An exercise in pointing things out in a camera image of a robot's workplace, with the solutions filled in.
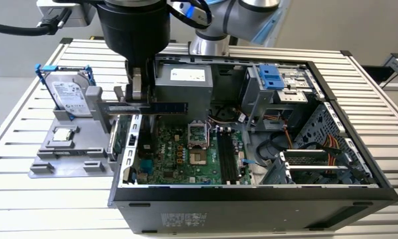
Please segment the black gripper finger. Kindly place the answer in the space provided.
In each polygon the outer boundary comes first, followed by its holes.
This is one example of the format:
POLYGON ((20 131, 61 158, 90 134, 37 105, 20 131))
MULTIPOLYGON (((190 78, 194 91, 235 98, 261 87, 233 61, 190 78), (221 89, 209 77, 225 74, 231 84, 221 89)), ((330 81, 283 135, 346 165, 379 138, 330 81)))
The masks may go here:
POLYGON ((125 70, 129 84, 125 89, 125 101, 138 102, 142 100, 142 68, 136 67, 129 60, 125 60, 125 70))
POLYGON ((154 86, 156 86, 156 59, 154 59, 154 57, 150 57, 146 59, 144 83, 145 83, 145 96, 146 96, 146 101, 149 103, 153 101, 153 90, 154 90, 154 86))

